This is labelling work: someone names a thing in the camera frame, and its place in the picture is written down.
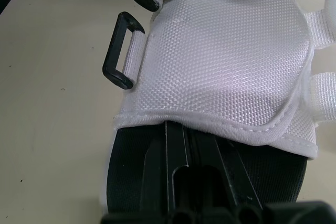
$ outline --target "white velcro strap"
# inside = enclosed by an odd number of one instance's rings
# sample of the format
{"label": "white velcro strap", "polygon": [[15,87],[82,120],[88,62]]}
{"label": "white velcro strap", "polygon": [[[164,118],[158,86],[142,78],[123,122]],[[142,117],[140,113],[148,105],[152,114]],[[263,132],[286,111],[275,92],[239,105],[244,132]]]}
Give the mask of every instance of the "white velcro strap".
{"label": "white velcro strap", "polygon": [[142,56],[145,50],[147,37],[141,31],[132,33],[130,47],[128,48],[126,60],[122,73],[128,77],[133,84],[136,84],[140,70]]}
{"label": "white velcro strap", "polygon": [[336,120],[336,73],[320,73],[310,82],[315,122]]}
{"label": "white velcro strap", "polygon": [[313,35],[315,49],[322,49],[336,42],[336,33],[328,25],[324,10],[307,13],[305,17]]}

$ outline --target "beige surface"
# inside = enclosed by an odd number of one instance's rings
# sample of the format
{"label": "beige surface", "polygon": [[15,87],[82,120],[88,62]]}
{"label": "beige surface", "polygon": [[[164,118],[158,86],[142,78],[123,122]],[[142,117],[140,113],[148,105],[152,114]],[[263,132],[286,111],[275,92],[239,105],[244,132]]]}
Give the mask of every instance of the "beige surface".
{"label": "beige surface", "polygon": [[[324,0],[298,2],[315,10]],[[121,11],[149,30],[151,13],[133,0],[12,0],[1,14],[0,223],[98,223],[122,99],[101,66]],[[335,46],[314,59],[324,71],[336,71]],[[300,199],[336,207],[335,136],[333,125],[318,129]]]}

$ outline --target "white padded strap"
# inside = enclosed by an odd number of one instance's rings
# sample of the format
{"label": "white padded strap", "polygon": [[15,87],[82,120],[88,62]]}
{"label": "white padded strap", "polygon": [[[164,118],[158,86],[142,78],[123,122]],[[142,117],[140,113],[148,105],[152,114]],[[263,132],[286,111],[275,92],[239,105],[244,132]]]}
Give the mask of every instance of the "white padded strap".
{"label": "white padded strap", "polygon": [[315,49],[336,43],[336,0],[325,0],[323,10],[305,14]]}
{"label": "white padded strap", "polygon": [[133,84],[136,84],[138,73],[142,61],[142,56],[145,50],[147,37],[141,31],[132,33],[130,47],[128,48],[126,60],[122,73],[128,77]]}
{"label": "white padded strap", "polygon": [[310,82],[314,121],[336,121],[336,73],[320,73]]}

